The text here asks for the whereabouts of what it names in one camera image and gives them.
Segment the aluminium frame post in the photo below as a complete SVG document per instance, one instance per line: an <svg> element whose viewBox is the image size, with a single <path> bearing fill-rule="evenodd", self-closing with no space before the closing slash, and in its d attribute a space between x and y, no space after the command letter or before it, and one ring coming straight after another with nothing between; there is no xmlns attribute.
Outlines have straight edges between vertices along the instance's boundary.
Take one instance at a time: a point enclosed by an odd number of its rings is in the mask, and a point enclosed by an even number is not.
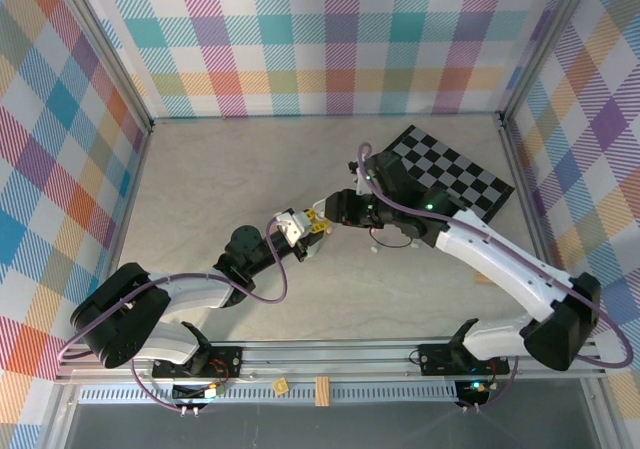
<svg viewBox="0 0 640 449"><path fill-rule="evenodd" d="M538 77L539 73L555 49L581 0L548 0L542 10L531 38L525 46L521 60L507 85L504 101L497 114L502 123L513 118Z"/></svg>
<svg viewBox="0 0 640 449"><path fill-rule="evenodd" d="M114 85L120 91L125 103L134 114L136 120L144 127L145 132L153 132L153 118L146 108L143 99L139 95L124 64L107 36L100 19L96 15L89 0L64 0L70 11L77 19L78 24L90 45L94 49L98 59L103 63Z"/></svg>

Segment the right aluminium frame post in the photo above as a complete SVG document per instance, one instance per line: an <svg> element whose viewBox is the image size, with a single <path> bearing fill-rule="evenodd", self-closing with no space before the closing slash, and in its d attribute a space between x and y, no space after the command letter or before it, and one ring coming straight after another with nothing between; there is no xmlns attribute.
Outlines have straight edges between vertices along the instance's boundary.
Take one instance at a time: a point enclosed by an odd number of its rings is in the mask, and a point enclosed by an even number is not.
<svg viewBox="0 0 640 449"><path fill-rule="evenodd" d="M548 0L542 10L531 38L525 46L521 60L507 85L504 101L497 114L502 123L513 118L538 77L539 73L555 49L581 0Z"/></svg>

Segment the left aluminium floor rail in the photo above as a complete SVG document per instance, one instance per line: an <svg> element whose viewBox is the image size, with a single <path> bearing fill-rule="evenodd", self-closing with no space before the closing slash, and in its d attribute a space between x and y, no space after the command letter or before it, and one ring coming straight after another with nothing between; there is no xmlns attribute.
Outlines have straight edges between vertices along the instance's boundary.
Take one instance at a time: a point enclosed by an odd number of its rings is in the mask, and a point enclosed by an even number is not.
<svg viewBox="0 0 640 449"><path fill-rule="evenodd" d="M122 261L133 214L136 196L142 179L144 165L149 151L154 128L143 130L137 143L129 151L126 164L118 158L118 150L111 151L107 175L103 178L95 209L91 214L88 234L100 243L91 278L83 282L73 294L74 302L80 304L98 286L112 275Z"/></svg>

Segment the left controller board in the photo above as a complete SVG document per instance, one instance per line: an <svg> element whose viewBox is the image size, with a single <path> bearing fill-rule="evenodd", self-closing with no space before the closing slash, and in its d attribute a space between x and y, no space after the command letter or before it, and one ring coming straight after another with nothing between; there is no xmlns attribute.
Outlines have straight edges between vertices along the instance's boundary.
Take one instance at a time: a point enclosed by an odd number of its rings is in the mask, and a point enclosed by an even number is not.
<svg viewBox="0 0 640 449"><path fill-rule="evenodd" d="M205 400L217 398L224 392L223 383L210 383L206 386L173 385L171 397L174 400Z"/></svg>

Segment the black grey chessboard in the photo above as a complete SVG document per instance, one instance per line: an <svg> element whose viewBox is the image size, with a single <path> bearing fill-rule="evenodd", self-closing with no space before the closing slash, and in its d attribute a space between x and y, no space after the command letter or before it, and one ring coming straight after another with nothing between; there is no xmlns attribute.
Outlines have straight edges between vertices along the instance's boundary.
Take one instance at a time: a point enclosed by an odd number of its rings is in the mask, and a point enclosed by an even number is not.
<svg viewBox="0 0 640 449"><path fill-rule="evenodd" d="M486 223L515 191L503 179L414 125L385 150L397 154L409 175L422 186L446 189Z"/></svg>

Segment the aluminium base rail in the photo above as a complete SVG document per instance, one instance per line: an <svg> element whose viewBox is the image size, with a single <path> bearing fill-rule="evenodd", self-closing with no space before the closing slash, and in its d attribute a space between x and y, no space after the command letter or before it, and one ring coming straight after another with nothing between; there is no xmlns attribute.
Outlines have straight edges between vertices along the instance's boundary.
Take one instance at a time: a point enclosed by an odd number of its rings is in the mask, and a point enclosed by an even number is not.
<svg viewBox="0 0 640 449"><path fill-rule="evenodd" d="M328 376L331 382L417 381L418 365L409 354L420 344L446 343L445 339L343 339L221 341L214 346L240 346L242 363L237 382L266 383L281 377L290 382L314 382ZM520 356L518 379L594 379L605 377L604 369L575 360L564 372L553 371L531 356ZM57 383L129 384L128 366L105 369L93 355L62 362L54 379Z"/></svg>

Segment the controller board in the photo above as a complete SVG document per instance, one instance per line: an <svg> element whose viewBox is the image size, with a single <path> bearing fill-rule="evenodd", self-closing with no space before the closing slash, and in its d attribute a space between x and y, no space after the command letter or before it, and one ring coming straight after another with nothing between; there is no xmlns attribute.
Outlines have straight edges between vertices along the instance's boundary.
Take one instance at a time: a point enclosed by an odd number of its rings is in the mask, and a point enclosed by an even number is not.
<svg viewBox="0 0 640 449"><path fill-rule="evenodd" d="M171 397L174 400L205 400L217 398L224 392L223 383L210 383L206 386L173 385Z"/></svg>
<svg viewBox="0 0 640 449"><path fill-rule="evenodd" d="M457 397L469 404L484 404L490 395L489 382L484 380L463 380L455 382Z"/></svg>

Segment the right aluminium floor rail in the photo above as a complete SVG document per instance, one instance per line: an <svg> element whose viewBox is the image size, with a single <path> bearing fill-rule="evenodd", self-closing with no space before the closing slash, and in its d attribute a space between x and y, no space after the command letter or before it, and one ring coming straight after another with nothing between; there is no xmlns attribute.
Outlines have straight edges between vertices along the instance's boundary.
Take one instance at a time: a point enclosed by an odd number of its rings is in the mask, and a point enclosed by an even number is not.
<svg viewBox="0 0 640 449"><path fill-rule="evenodd" d="M547 247L547 240L543 233L542 224L534 204L524 166L519 158L508 121L498 112L495 114L495 123L514 181L513 185L515 186L517 197L522 208L528 235L533 246L535 261L527 262L526 266L543 281L544 285L556 287L565 293L569 293L572 290L570 283L563 282L559 276L554 273L551 255Z"/></svg>

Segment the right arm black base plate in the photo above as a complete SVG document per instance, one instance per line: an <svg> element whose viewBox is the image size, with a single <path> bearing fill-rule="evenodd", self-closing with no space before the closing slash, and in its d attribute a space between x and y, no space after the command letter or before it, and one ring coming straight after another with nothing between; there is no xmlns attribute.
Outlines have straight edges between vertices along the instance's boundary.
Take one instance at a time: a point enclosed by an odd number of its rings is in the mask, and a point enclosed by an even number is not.
<svg viewBox="0 0 640 449"><path fill-rule="evenodd" d="M421 344L418 357L423 376L498 376L511 372L507 359L480 360L461 344Z"/></svg>

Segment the right controller board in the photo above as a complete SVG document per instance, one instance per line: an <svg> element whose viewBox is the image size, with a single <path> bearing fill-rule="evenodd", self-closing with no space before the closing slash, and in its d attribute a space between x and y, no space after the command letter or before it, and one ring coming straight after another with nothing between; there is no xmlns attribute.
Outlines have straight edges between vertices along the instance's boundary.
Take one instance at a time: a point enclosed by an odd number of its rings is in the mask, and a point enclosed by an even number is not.
<svg viewBox="0 0 640 449"><path fill-rule="evenodd" d="M489 382L484 380L463 380L455 382L457 397L469 404L484 404L490 395Z"/></svg>

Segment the aluminium floor rail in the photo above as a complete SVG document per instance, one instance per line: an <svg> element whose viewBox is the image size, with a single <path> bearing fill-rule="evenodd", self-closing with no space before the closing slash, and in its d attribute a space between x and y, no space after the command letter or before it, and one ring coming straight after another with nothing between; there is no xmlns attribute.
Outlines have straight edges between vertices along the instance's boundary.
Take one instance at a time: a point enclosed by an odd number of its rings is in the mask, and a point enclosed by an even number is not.
<svg viewBox="0 0 640 449"><path fill-rule="evenodd" d="M542 224L534 204L524 166L519 158L508 121L498 112L495 114L495 123L514 181L513 185L515 186L517 197L522 208L528 235L533 246L535 261L527 262L526 266L543 281L544 285L556 287L565 293L569 293L572 290L570 283L563 282L559 276L554 273L551 255L547 247L547 240L543 233Z"/></svg>
<svg viewBox="0 0 640 449"><path fill-rule="evenodd" d="M142 179L144 165L149 151L154 128L143 130L137 143L129 151L126 164L118 158L118 150L111 151L107 175L103 178L95 209L91 214L88 234L100 243L91 278L83 282L73 294L74 302L80 304L98 286L112 275L122 261L133 214L136 196Z"/></svg>

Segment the left aluminium frame post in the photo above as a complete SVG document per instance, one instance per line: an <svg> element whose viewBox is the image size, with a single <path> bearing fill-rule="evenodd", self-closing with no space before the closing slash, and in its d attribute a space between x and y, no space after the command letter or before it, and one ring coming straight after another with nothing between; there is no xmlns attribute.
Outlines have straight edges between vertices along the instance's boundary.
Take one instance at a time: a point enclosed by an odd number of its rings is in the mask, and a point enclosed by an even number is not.
<svg viewBox="0 0 640 449"><path fill-rule="evenodd" d="M77 19L78 24L90 45L94 49L98 59L103 63L114 85L120 91L125 103L134 114L136 120L144 127L145 132L153 132L153 118L146 108L143 99L139 95L124 64L107 36L100 19L96 15L89 0L64 0L70 11Z"/></svg>

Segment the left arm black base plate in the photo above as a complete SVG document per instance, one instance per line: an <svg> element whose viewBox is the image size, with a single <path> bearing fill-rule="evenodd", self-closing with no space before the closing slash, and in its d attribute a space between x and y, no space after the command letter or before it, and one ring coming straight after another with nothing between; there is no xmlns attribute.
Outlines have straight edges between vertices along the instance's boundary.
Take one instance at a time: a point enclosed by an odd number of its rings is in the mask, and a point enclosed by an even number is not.
<svg viewBox="0 0 640 449"><path fill-rule="evenodd" d="M211 346L199 349L184 364L158 361L152 370L154 378L236 378L240 374L243 348L240 346Z"/></svg>

